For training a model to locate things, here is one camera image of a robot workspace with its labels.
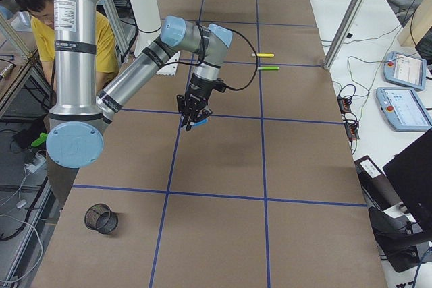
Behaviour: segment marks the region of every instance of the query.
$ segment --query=marker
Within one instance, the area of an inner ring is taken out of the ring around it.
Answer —
[[[257,53],[257,57],[274,57],[273,53]]]
[[[258,70],[271,70],[271,71],[275,71],[275,70],[279,70],[280,67],[258,67]]]

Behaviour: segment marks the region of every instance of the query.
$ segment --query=computer monitor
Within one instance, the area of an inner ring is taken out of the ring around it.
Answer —
[[[416,223],[393,219],[369,209],[375,239],[397,272],[419,263],[432,241],[432,129],[383,167],[385,174]],[[425,261],[432,261],[428,256]]]
[[[423,231],[432,230],[432,129],[383,168]]]

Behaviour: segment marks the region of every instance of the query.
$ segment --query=green marker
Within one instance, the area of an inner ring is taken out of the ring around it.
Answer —
[[[271,71],[274,71],[274,70],[279,70],[280,69],[280,67],[258,67],[258,70],[271,70]]]

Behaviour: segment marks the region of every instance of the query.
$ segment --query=power adapter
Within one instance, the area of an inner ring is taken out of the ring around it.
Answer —
[[[27,200],[21,199],[19,202],[16,203],[16,208],[22,209],[23,207],[25,207],[25,205],[27,205]]]
[[[33,161],[31,163],[24,163],[24,166],[28,170],[28,172],[35,173],[39,170],[40,167],[42,167],[45,161],[46,158],[42,154],[36,153]]]

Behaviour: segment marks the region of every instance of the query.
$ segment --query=mesh pencil cup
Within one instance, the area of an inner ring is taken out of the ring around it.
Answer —
[[[84,224],[88,229],[108,234],[117,227],[118,217],[107,205],[95,204],[87,210]]]

